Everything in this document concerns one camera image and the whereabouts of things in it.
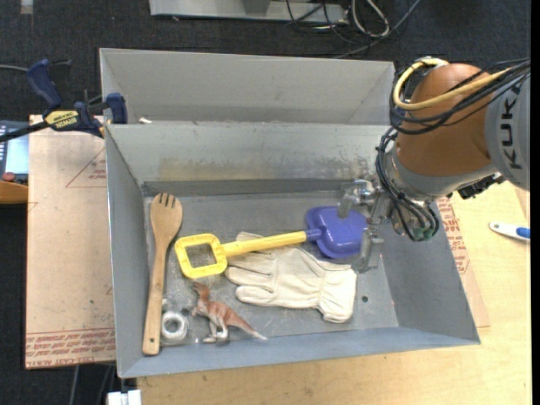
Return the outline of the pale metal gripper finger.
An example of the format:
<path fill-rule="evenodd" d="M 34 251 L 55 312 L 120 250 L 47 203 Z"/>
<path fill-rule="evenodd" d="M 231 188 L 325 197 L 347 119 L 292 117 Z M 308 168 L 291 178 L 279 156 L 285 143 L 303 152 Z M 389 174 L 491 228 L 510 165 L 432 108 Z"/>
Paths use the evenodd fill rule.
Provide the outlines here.
<path fill-rule="evenodd" d="M 337 206 L 340 219 L 348 217 L 353 206 L 368 206 L 375 203 L 375 188 L 371 181 L 357 179 L 342 185 L 342 196 Z"/>
<path fill-rule="evenodd" d="M 377 229 L 368 229 L 364 232 L 359 259 L 356 264 L 359 273 L 378 268 L 383 245 L 384 239 Z"/>

